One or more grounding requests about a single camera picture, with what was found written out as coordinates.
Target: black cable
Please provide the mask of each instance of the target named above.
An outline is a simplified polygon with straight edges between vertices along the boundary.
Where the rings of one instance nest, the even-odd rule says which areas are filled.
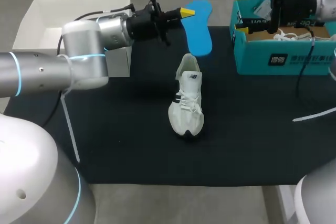
[[[134,9],[134,5],[133,4],[130,4],[130,5],[127,5],[123,8],[119,8],[119,9],[114,9],[114,10],[110,10],[109,12],[104,12],[102,10],[100,11],[97,11],[97,12],[92,12],[92,13],[86,13],[82,16],[79,16],[78,18],[76,18],[74,21],[78,21],[82,18],[85,18],[87,16],[91,16],[91,15],[96,15],[96,14],[102,14],[102,13],[116,13],[116,12],[121,12],[122,10],[127,10],[127,9],[131,9],[132,12],[135,11]],[[60,49],[61,49],[61,44],[62,44],[62,40],[63,40],[63,36],[61,35],[61,37],[59,38],[59,41],[58,41],[58,45],[57,45],[57,55],[60,54]],[[57,94],[57,101],[53,107],[53,110],[51,111],[51,113],[49,114],[47,120],[42,124],[42,128],[44,128],[45,126],[47,126],[47,124],[50,122],[51,118],[53,118],[54,114],[56,113],[56,110],[58,108],[58,105],[59,105],[59,102],[61,100],[61,96],[62,96],[62,91],[59,90],[58,91],[58,94]]]
[[[298,80],[296,82],[296,88],[295,88],[295,96],[296,98],[299,98],[299,87],[300,87],[300,80],[302,78],[302,75],[303,75],[303,72],[305,71],[306,69],[306,66],[308,65],[310,59],[311,59],[311,54],[313,53],[313,50],[314,50],[314,46],[315,46],[315,35],[314,35],[314,32],[312,29],[310,29],[309,26],[306,26],[305,27],[308,32],[310,32],[310,35],[311,35],[311,47],[310,47],[310,50],[309,50],[309,53],[308,53],[308,56],[305,58],[305,61],[303,62],[303,66],[301,68],[301,71],[299,73],[299,76],[298,76]]]

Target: shoelace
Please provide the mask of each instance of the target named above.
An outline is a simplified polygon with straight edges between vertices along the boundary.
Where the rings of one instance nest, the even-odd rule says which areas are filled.
[[[200,105],[198,104],[198,97],[196,98],[189,97],[181,89],[180,89],[180,93],[181,93],[181,99],[176,99],[176,100],[181,102],[180,103],[181,108],[185,110],[189,110],[192,113],[197,111],[199,114],[201,114],[202,109]]]
[[[310,40],[311,39],[310,33],[306,33],[306,34],[302,34],[300,36],[297,36],[294,33],[285,34],[284,31],[282,31],[281,29],[278,29],[278,30],[281,32],[281,34],[275,34],[274,37],[273,37],[274,40],[294,41],[294,40]],[[331,36],[330,38],[322,38],[322,37],[316,37],[315,36],[315,40],[330,40],[330,41],[333,41],[335,39],[336,38],[334,36]]]

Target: gray floor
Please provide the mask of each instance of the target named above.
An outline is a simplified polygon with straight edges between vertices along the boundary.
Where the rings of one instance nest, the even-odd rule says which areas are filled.
[[[148,0],[132,0],[142,8]],[[159,0],[163,10],[191,0]],[[209,25],[228,25],[233,0],[210,0]],[[32,0],[0,0],[0,50],[12,48],[20,21]],[[8,99],[0,99],[2,112]],[[93,185],[97,224],[117,223],[268,223],[260,187],[207,188]]]

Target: shoe tongue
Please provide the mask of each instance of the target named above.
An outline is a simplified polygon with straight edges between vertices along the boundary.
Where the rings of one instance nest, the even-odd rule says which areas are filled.
[[[198,96],[201,87],[202,73],[197,71],[184,71],[181,77],[182,90],[193,98]]]

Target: teal shoe box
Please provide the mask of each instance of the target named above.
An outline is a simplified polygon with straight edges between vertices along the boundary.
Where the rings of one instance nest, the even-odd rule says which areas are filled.
[[[235,29],[235,24],[243,23],[243,21],[251,23],[265,22],[265,19],[254,14],[256,8],[263,1],[237,0],[233,3],[230,34],[234,46],[237,71],[239,74],[251,75],[298,75],[311,48],[310,41],[253,41],[249,38],[258,37],[257,34],[246,35],[244,32]],[[301,24],[316,26],[313,28],[314,32],[321,30],[322,33],[327,34],[327,37],[336,34],[336,22],[324,24],[314,20],[303,20]],[[304,74],[327,75],[330,62],[335,58],[335,48],[336,41],[316,41],[312,57]]]

